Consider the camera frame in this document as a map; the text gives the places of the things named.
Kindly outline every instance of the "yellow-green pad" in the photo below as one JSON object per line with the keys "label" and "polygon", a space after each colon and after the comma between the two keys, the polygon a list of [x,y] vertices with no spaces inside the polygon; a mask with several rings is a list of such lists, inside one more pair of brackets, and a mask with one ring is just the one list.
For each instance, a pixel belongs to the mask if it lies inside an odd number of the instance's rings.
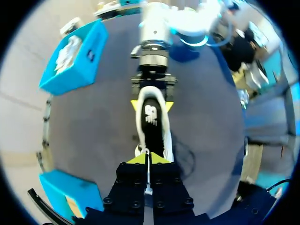
{"label": "yellow-green pad", "polygon": [[152,164],[156,164],[156,163],[171,163],[168,160],[160,157],[159,155],[155,154],[154,152],[151,152],[151,160],[152,160]]}
{"label": "yellow-green pad", "polygon": [[143,153],[143,154],[129,160],[127,163],[129,163],[129,164],[135,164],[135,163],[146,164],[146,153]]}

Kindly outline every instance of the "shoe logo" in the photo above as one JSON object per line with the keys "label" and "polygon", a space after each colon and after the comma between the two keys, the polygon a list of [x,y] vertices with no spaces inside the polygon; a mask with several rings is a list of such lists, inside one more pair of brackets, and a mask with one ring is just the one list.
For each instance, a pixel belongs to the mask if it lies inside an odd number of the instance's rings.
{"label": "shoe logo", "polygon": [[146,105],[145,106],[145,114],[147,115],[146,122],[151,123],[155,126],[158,125],[158,122],[157,122],[158,114],[157,114],[157,110],[154,106]]}

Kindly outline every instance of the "white cloth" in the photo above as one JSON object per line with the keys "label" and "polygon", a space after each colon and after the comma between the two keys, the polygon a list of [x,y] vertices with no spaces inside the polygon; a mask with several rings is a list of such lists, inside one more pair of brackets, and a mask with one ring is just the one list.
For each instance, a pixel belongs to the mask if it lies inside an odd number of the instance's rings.
{"label": "white cloth", "polygon": [[79,37],[73,35],[69,38],[68,44],[58,54],[55,68],[56,74],[72,66],[81,44],[82,41]]}

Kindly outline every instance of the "black shirt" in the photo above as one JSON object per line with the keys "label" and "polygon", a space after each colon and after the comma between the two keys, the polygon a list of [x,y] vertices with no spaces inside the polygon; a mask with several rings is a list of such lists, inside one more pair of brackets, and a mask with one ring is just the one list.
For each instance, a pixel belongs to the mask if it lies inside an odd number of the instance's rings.
{"label": "black shirt", "polygon": [[230,50],[223,50],[223,56],[228,67],[236,72],[241,67],[242,62],[251,64],[254,61],[255,49],[246,39],[237,36]]}

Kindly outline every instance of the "yellow triangle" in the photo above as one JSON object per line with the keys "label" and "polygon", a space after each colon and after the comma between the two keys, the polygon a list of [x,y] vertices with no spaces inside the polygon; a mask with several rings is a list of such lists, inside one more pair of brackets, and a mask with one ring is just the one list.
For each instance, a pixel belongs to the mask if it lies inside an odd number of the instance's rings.
{"label": "yellow triangle", "polygon": [[143,154],[129,160],[127,163],[129,163],[129,164],[135,164],[135,163],[145,164],[146,163],[146,153],[143,153]]}
{"label": "yellow triangle", "polygon": [[154,152],[151,152],[151,162],[152,162],[152,164],[156,164],[156,163],[170,163],[168,160],[160,157],[159,155],[155,154]]}
{"label": "yellow triangle", "polygon": [[[135,111],[136,111],[137,100],[131,100],[130,102],[131,102],[133,108],[134,108]],[[170,111],[170,109],[171,109],[171,107],[173,106],[173,104],[174,104],[174,102],[166,102],[166,103],[165,103],[165,106],[166,106],[166,108],[167,108],[167,112]]]}
{"label": "yellow triangle", "polygon": [[173,104],[174,104],[174,102],[166,102],[165,103],[165,106],[167,107],[167,112],[170,111]]}
{"label": "yellow triangle", "polygon": [[131,100],[130,102],[131,102],[131,104],[132,104],[133,108],[134,108],[134,109],[135,109],[135,111],[136,111],[137,100]]}

